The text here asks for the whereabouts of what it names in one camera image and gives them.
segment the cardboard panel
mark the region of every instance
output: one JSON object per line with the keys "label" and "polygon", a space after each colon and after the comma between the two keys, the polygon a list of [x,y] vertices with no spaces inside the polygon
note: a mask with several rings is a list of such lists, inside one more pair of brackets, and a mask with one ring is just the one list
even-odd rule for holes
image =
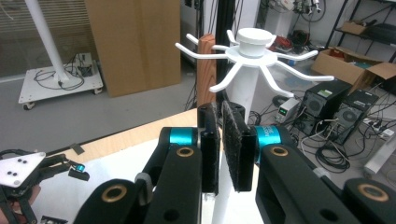
{"label": "cardboard panel", "polygon": [[355,82],[363,74],[364,70],[353,64],[345,63],[337,58],[329,55],[330,50],[323,50],[311,69],[315,72],[326,76],[335,76],[347,83],[355,84]]}
{"label": "cardboard panel", "polygon": [[394,63],[380,63],[367,68],[367,70],[384,79],[396,76],[396,64]]}
{"label": "cardboard panel", "polygon": [[180,82],[178,1],[85,0],[110,96]]}

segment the computer tower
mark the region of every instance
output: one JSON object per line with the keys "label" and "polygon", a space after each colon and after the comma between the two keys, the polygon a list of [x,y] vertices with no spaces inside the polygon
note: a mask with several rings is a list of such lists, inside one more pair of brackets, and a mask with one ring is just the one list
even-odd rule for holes
{"label": "computer tower", "polygon": [[332,121],[324,132],[328,139],[343,145],[350,135],[361,125],[378,96],[363,90],[350,93],[341,103]]}
{"label": "computer tower", "polygon": [[307,135],[322,131],[327,122],[319,122],[332,119],[351,87],[349,83],[335,79],[307,90],[298,112],[301,116],[294,121],[294,127]]}

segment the white hook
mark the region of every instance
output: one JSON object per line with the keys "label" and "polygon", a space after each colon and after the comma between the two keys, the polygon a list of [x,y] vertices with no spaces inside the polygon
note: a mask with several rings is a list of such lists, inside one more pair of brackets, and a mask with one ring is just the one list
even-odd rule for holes
{"label": "white hook", "polygon": [[280,89],[276,82],[274,81],[274,78],[272,77],[270,71],[268,70],[268,68],[265,65],[260,65],[260,69],[262,70],[262,74],[265,77],[265,80],[267,81],[268,85],[277,93],[279,93],[280,95],[286,96],[288,98],[294,97],[294,94],[289,92],[289,91],[284,91],[282,89]]}
{"label": "white hook", "polygon": [[280,61],[276,61],[275,64],[285,68],[286,70],[290,71],[295,76],[297,76],[303,80],[307,80],[307,81],[332,81],[332,80],[334,80],[333,76],[315,76],[315,77],[307,76],[307,75],[295,70],[294,68],[292,68],[292,67],[288,66],[287,64],[282,63]]}
{"label": "white hook", "polygon": [[273,35],[271,42],[269,42],[268,44],[265,45],[265,48],[268,49],[269,47],[272,46],[272,44],[274,44],[274,41],[276,39],[276,35]]}
{"label": "white hook", "polygon": [[182,46],[179,43],[176,43],[175,46],[178,49],[180,49],[181,51],[183,51],[186,54],[188,54],[189,56],[191,56],[192,58],[196,58],[196,59],[227,59],[226,54],[197,54],[197,53],[194,53],[191,50],[185,48],[184,46]]}
{"label": "white hook", "polygon": [[230,70],[230,72],[228,72],[227,76],[218,85],[212,86],[211,88],[209,88],[209,90],[211,92],[218,92],[226,89],[242,66],[242,63],[234,64],[233,68]]}
{"label": "white hook", "polygon": [[197,38],[195,38],[195,36],[193,36],[193,35],[190,35],[190,34],[186,34],[186,37],[192,42],[192,43],[194,43],[195,45],[198,45],[198,39]]}
{"label": "white hook", "polygon": [[278,58],[284,58],[284,59],[289,59],[289,60],[294,60],[294,61],[302,61],[302,60],[314,57],[317,54],[318,54],[317,50],[312,50],[306,54],[299,55],[299,56],[292,56],[292,55],[287,55],[287,54],[282,54],[282,53],[276,53],[276,56]]}
{"label": "white hook", "polygon": [[[199,40],[197,38],[195,38],[195,36],[190,35],[190,34],[186,34],[186,37],[195,45],[198,45]],[[222,46],[222,45],[214,45],[212,46],[212,49],[219,49],[219,50],[226,50],[228,49],[228,47],[226,46]]]}
{"label": "white hook", "polygon": [[227,30],[227,36],[232,44],[239,45],[239,43],[236,42],[235,38],[233,38],[233,32],[231,30]]}

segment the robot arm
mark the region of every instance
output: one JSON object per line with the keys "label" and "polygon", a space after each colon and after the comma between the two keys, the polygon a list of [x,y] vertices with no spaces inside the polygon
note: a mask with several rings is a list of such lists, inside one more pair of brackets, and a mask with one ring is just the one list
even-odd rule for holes
{"label": "robot arm", "polygon": [[[219,181],[218,108],[199,107],[196,129],[163,128],[143,175],[134,183],[115,179],[99,186],[75,223],[200,223],[202,192],[216,194]],[[352,179],[339,189],[294,146],[286,129],[247,126],[245,109],[228,102],[221,113],[234,189],[251,191],[253,166],[260,166],[256,204],[265,223],[396,222],[396,194],[388,187]]]}

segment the cardboard box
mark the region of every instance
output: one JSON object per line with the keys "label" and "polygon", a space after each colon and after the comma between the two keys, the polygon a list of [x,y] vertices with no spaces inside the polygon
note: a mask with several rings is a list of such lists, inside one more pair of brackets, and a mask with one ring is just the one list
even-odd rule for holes
{"label": "cardboard box", "polygon": [[[344,59],[333,57],[332,50],[323,50],[316,58],[311,70],[325,75],[334,76],[353,85],[351,91],[365,89],[374,81],[376,76],[385,80],[396,76],[396,64],[383,63],[364,55],[359,55],[351,50],[336,48],[344,54]],[[363,68],[355,64],[370,64]]]}
{"label": "cardboard box", "polygon": [[178,1],[85,0],[111,97],[180,82]]}
{"label": "cardboard box", "polygon": [[366,27],[359,25],[354,21],[344,21],[344,24],[341,27],[342,31],[353,35],[361,35],[365,29]]}

